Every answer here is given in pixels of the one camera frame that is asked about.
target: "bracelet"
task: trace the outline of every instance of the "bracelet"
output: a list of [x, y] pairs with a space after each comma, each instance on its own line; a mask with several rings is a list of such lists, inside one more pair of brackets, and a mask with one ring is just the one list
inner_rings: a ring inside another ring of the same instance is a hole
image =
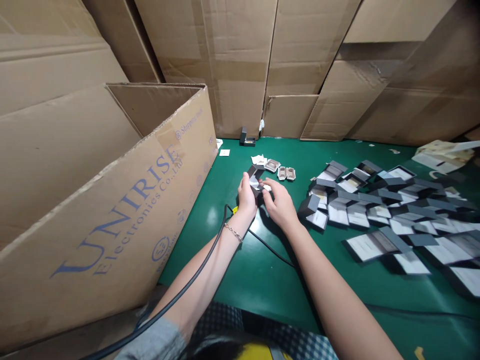
[[233, 235], [235, 235], [237, 238], [238, 238], [238, 241], [241, 243], [244, 242], [244, 240], [242, 239], [242, 237], [240, 236], [240, 234], [238, 232], [236, 232], [235, 230], [232, 229], [232, 227], [230, 225], [228, 225], [227, 223], [225, 223], [225, 227], [230, 230]]

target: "black cable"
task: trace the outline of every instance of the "black cable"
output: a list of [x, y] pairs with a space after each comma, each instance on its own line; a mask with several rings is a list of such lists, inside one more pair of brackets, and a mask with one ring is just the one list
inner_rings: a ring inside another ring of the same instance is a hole
[[170, 302], [165, 305], [165, 307], [160, 310], [154, 317], [152, 317], [150, 320], [148, 320], [142, 327], [140, 327], [138, 330], [132, 332], [130, 335], [125, 336], [124, 338], [114, 342], [113, 344], [97, 351], [94, 352], [90, 355], [87, 355], [85, 357], [82, 357], [80, 360], [100, 360], [103, 359], [104, 357], [110, 355], [111, 353], [117, 351], [118, 349], [123, 348], [125, 345], [136, 339], [139, 335], [143, 334], [149, 327], [151, 327], [158, 319], [160, 319], [177, 301], [180, 299], [180, 297], [189, 289], [189, 287], [192, 285], [192, 283], [198, 278], [200, 275], [200, 272], [204, 269], [205, 265], [210, 259], [210, 256], [214, 252], [215, 246], [217, 246], [217, 243], [219, 242], [220, 235], [222, 234], [222, 230], [224, 228], [224, 224], [227, 220], [227, 207], [230, 208], [227, 204], [225, 204], [225, 207], [223, 208], [223, 220], [220, 225], [220, 229], [218, 230], [218, 234], [216, 235], [215, 241], [213, 242], [213, 245], [210, 248], [210, 251], [205, 257], [205, 260], [201, 263], [200, 267], [198, 270], [195, 272], [195, 274], [191, 277], [191, 279], [185, 284], [185, 286], [178, 292], [177, 295], [173, 297]]
[[[227, 207], [230, 209], [230, 211], [233, 213], [234, 211], [230, 206], [227, 205]], [[268, 250], [270, 250], [277, 258], [282, 260], [285, 264], [290, 265], [292, 268], [295, 268], [295, 266], [288, 261], [286, 258], [284, 258], [282, 255], [280, 255], [278, 252], [276, 252], [270, 245], [268, 245], [265, 240], [263, 240], [260, 236], [258, 236], [256, 233], [254, 233], [252, 230], [248, 229], [248, 232], [252, 234], [254, 237], [256, 237], [263, 245], [266, 246]]]

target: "person's left hand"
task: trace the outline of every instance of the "person's left hand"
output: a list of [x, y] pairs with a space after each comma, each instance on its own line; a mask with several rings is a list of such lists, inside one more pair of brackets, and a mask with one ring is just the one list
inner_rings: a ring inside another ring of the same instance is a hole
[[238, 211], [254, 217], [257, 213], [257, 203], [252, 188], [250, 187], [249, 174], [246, 172], [243, 173], [238, 187], [238, 200]]

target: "forearm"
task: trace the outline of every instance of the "forearm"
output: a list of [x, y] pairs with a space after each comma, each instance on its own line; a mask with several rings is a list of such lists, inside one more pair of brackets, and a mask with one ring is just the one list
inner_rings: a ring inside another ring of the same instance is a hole
[[[228, 221], [228, 224], [243, 237], [254, 215], [255, 214], [239, 211], [233, 215]], [[212, 248], [214, 240], [215, 238], [210, 240], [188, 264], [185, 265], [150, 317], [153, 317], [167, 305], [192, 278]], [[212, 301], [239, 243], [239, 239], [229, 229], [224, 227], [220, 239], [201, 273], [185, 294], [165, 313], [164, 318], [178, 325], [186, 341], [190, 339], [195, 325]]]
[[365, 307], [307, 229], [299, 222], [285, 229], [310, 290], [323, 328], [339, 359], [401, 359]]

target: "green table surface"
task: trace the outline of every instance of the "green table surface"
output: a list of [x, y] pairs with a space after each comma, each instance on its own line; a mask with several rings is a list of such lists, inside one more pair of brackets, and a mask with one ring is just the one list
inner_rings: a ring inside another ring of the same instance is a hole
[[[238, 140], [224, 140], [221, 149], [230, 156], [218, 156], [198, 195], [159, 283], [170, 285], [185, 264], [216, 235], [224, 204], [237, 205], [237, 188], [242, 173], [252, 164], [251, 156], [263, 154], [296, 170], [296, 180], [283, 181], [298, 208], [306, 197], [310, 179], [318, 176], [326, 163], [335, 160], [349, 169], [370, 160], [389, 170], [403, 165], [419, 178], [431, 179], [429, 168], [411, 160], [414, 147], [344, 140], [341, 142], [299, 141], [261, 138], [255, 147], [239, 146]], [[390, 149], [400, 151], [394, 154]], [[462, 169], [468, 180], [457, 189], [478, 203], [480, 180], [476, 166]], [[265, 171], [262, 178], [278, 180]], [[272, 248], [294, 263], [285, 236], [261, 206], [250, 229]], [[430, 276], [391, 273], [381, 261], [356, 263], [341, 241], [362, 234], [351, 228], [327, 226], [324, 233], [313, 228], [309, 233], [362, 301], [369, 304], [411, 311], [449, 312], [480, 321], [478, 301], [461, 297], [440, 271], [432, 267]], [[251, 234], [244, 238], [233, 257], [214, 297], [215, 301], [286, 323], [303, 330], [322, 333], [301, 273], [280, 261]], [[478, 322], [453, 317], [372, 312], [405, 359], [416, 359], [414, 350], [423, 348], [429, 359], [474, 359], [480, 354]]]

